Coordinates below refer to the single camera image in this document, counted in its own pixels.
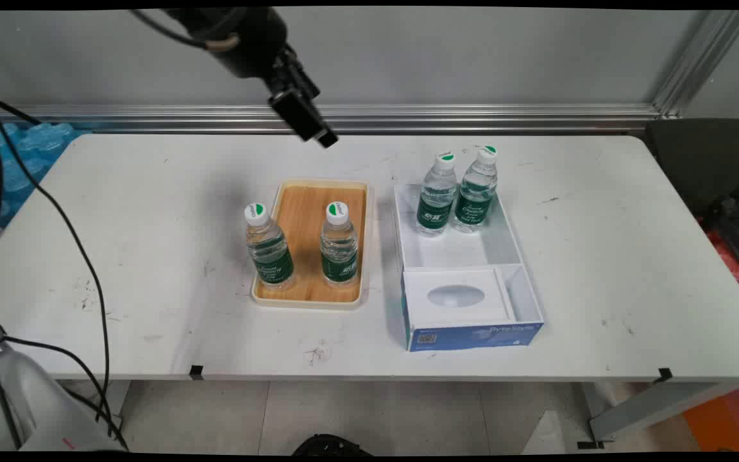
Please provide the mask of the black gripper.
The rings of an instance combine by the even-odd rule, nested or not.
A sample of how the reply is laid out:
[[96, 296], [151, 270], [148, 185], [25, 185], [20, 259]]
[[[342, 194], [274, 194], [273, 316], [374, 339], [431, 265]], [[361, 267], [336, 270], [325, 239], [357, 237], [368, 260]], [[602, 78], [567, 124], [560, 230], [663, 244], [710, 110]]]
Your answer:
[[209, 53], [235, 76], [285, 81], [298, 90], [269, 98], [269, 105], [302, 141], [314, 139], [323, 148], [339, 138], [311, 100], [320, 90], [304, 70], [294, 49], [286, 49], [287, 26], [274, 8], [209, 8], [208, 40], [218, 45]]

